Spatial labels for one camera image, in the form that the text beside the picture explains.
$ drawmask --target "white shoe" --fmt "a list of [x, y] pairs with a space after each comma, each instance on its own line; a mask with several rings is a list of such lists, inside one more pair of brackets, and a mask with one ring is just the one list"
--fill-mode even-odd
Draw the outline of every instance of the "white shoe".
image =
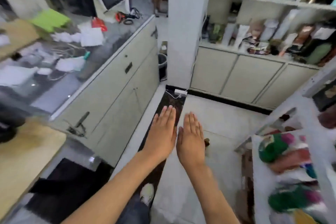
[[140, 192], [140, 201], [149, 206], [154, 198], [154, 186], [151, 183], [147, 183], [142, 187]]

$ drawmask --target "white column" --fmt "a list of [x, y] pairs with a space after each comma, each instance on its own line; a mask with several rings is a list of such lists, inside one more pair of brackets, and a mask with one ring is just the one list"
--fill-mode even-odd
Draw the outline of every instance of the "white column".
[[208, 0], [169, 0], [168, 85], [188, 89]]

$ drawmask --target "person's left hand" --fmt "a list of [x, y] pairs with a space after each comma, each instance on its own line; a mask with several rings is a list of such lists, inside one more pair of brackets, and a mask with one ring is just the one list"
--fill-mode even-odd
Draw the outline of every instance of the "person's left hand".
[[153, 156], [158, 164], [168, 158], [175, 146], [177, 128], [176, 109], [171, 105], [163, 107], [161, 114], [153, 118], [143, 151]]

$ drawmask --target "wooden table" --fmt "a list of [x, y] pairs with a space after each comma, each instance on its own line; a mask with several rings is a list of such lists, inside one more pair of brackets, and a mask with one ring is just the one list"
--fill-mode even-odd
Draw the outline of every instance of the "wooden table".
[[28, 121], [0, 144], [0, 220], [24, 196], [65, 143], [66, 135]]

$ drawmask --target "pants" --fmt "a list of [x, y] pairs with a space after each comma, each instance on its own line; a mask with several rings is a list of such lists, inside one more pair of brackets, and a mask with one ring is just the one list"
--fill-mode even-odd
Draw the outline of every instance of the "pants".
[[140, 202], [139, 195], [132, 197], [116, 224], [149, 224], [149, 207]]

